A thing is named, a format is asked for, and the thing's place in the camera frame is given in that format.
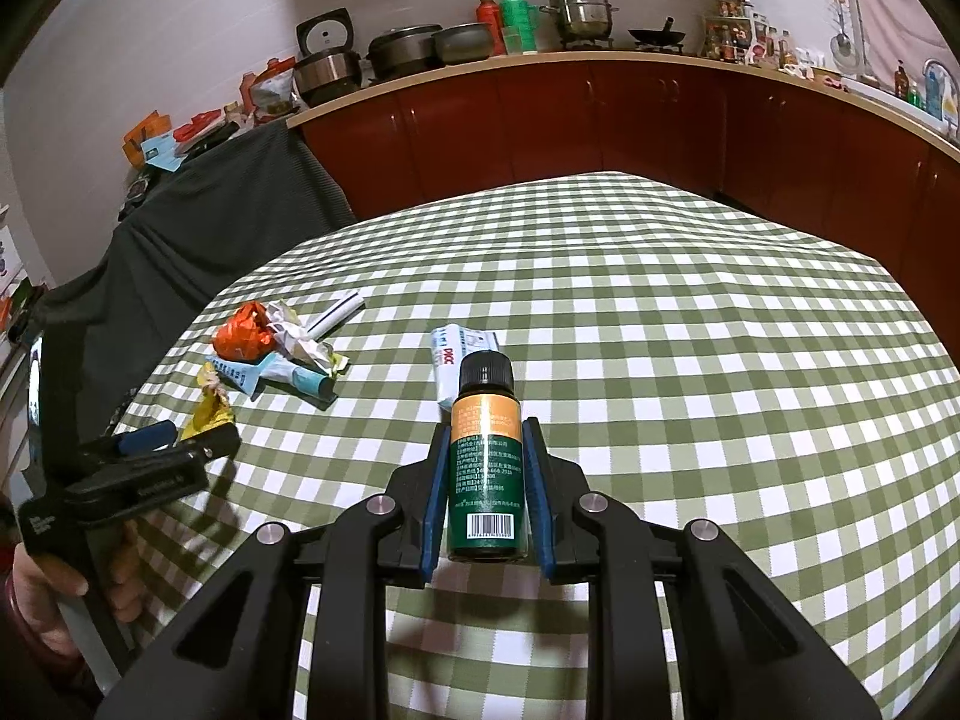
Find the person's left hand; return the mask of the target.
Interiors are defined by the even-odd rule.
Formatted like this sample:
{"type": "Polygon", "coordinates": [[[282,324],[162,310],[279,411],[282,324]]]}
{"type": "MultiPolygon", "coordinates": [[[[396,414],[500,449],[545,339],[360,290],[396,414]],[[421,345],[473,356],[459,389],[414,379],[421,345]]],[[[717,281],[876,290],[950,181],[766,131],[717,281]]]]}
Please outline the person's left hand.
{"type": "MultiPolygon", "coordinates": [[[[122,624],[139,619],[143,611],[145,584],[137,550],[137,525],[127,522],[121,546],[110,560],[106,596],[112,614],[122,624]]],[[[58,557],[31,557],[23,543],[16,544],[11,564],[14,600],[26,626],[55,655],[75,658],[78,647],[59,611],[60,596],[83,598],[88,581],[58,557]]]]}

